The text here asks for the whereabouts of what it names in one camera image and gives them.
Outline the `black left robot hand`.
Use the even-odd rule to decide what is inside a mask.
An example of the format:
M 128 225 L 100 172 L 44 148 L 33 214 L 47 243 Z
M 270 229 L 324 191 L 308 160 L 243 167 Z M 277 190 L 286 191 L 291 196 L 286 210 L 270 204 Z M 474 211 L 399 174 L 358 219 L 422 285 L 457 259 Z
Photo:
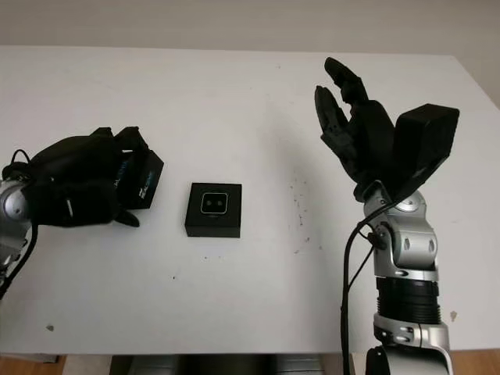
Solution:
M 112 221 L 139 227 L 130 213 L 131 192 L 150 155 L 137 127 L 118 134 L 101 127 L 65 138 L 29 163 L 32 182 L 23 189 L 38 225 L 82 227 Z

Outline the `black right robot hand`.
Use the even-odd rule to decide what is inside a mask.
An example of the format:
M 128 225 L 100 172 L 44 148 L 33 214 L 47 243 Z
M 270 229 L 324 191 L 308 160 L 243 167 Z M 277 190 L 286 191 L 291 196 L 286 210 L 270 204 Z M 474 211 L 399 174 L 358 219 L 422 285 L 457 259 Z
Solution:
M 324 69 L 340 89 L 342 101 L 350 106 L 350 117 L 328 88 L 317 86 L 314 101 L 320 138 L 355 182 L 356 201 L 364 202 L 366 190 L 383 180 L 389 167 L 395 127 L 385 108 L 369 99 L 362 79 L 346 65 L 328 57 Z

